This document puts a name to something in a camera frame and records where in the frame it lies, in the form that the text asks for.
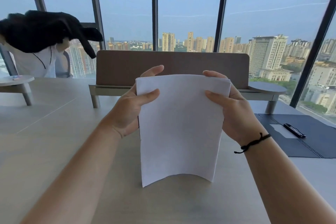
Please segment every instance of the forearm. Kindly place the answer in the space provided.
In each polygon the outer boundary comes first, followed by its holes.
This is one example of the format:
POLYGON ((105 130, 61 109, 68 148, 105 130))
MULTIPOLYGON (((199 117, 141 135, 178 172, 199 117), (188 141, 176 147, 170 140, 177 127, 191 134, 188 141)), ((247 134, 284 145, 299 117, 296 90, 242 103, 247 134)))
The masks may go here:
POLYGON ((22 224, 90 223, 120 135, 97 127, 22 224))
POLYGON ((272 224, 336 223, 334 209, 272 138, 251 146, 245 156, 272 224))

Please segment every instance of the white shirt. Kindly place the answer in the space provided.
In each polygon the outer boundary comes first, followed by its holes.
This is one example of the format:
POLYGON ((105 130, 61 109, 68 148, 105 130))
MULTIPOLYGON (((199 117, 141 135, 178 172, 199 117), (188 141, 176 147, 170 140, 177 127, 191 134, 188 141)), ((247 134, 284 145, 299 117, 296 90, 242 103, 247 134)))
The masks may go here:
POLYGON ((58 55, 56 45, 50 46, 40 52, 25 53, 5 43, 6 48, 13 54, 16 70, 19 75, 34 77, 55 78, 55 61, 58 55))

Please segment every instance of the round tabletop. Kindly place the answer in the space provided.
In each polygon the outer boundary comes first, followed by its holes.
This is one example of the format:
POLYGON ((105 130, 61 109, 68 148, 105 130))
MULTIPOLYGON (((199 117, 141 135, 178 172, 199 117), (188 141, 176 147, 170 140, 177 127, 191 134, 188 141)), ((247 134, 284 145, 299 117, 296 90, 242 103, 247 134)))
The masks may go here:
POLYGON ((34 77, 31 75, 12 75, 0 78, 0 87, 2 86, 12 86, 31 82, 34 77))
POLYGON ((249 90, 275 95, 285 94, 287 91, 285 87, 269 82, 249 82, 249 90))

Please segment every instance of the chair backrest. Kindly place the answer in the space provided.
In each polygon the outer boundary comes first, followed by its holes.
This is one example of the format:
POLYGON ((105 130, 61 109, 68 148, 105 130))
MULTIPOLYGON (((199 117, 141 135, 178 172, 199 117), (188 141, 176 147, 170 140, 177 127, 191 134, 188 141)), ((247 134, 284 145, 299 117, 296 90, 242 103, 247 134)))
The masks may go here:
POLYGON ((202 74, 214 70, 225 74, 238 89, 247 89, 249 56, 244 53, 105 51, 97 53, 97 85, 132 86, 153 66, 164 65, 160 75, 202 74))
POLYGON ((58 78, 69 78, 70 74, 70 57, 69 54, 64 51, 63 55, 59 55, 55 61, 55 72, 58 78))

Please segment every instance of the stack of paper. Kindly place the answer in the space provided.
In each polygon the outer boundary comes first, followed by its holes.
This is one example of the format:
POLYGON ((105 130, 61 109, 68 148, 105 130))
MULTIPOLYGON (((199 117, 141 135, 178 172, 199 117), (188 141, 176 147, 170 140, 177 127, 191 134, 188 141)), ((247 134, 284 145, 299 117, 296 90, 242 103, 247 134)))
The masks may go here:
POLYGON ((160 90, 139 115, 143 187, 177 174, 212 182, 224 117, 204 91, 228 96, 230 86, 229 79, 190 74, 136 79, 138 95, 160 90))

